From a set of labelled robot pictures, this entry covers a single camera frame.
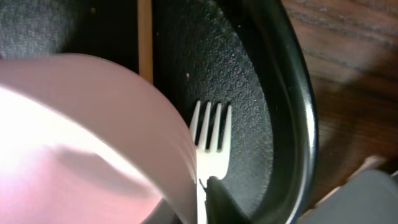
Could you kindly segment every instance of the fork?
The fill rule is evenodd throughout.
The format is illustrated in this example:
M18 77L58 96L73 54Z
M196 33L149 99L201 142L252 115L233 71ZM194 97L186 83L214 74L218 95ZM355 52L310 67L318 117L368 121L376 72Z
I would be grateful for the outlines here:
M191 124L189 127L193 142L196 140L199 114L200 114L200 101L197 101L197 105L193 112ZM218 149L218 138L220 134L220 123L221 123L221 104L217 104L215 121L213 125L213 132L211 134L210 146L206 149L207 135L210 122L210 110L211 103L208 102L206 105L205 117L201 127L199 136L199 142L196 145L197 152L197 207L198 207L198 224L207 223L206 214L206 192L205 187L209 177L217 177L222 179L225 177L228 171L229 155L231 152L231 117L232 117L232 106L228 105L223 142L221 149Z

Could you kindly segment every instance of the wooden table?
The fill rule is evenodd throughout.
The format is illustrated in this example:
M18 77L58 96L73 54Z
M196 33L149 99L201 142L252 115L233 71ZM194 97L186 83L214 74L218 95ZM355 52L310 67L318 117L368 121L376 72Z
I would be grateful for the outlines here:
M313 205L344 184L368 156L398 156L398 1L282 2L317 102Z

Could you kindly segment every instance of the pink bowl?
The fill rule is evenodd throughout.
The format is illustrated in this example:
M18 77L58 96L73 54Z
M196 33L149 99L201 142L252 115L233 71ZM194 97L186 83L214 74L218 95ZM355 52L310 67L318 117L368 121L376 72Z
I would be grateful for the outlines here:
M196 220L188 128L152 85L84 55L0 61L0 223Z

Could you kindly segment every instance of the black tray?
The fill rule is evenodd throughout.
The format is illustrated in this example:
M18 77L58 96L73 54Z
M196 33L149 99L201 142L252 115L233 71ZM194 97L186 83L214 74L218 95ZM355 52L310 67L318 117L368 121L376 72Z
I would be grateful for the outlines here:
M313 177L317 121L281 3L153 5L155 85L187 123L196 100L231 103L231 163L222 183L251 220L292 222ZM136 6L134 0L0 1L0 58L75 52L138 72Z

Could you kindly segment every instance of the textured black surface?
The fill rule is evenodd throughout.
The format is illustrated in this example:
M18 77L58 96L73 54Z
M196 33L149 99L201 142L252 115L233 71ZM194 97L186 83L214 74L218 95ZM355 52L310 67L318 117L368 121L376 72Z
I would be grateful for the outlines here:
M154 21L155 86L187 124L196 100L232 104L231 160L222 183L243 212L253 214L271 176L272 130L239 37L214 1L154 1Z
M138 72L136 0L0 0L0 58L90 54Z
M0 0L0 58L95 55L138 72L135 0ZM196 100L233 106L226 188L251 215L272 171L271 121L253 65L214 1L154 1L155 85L187 124Z

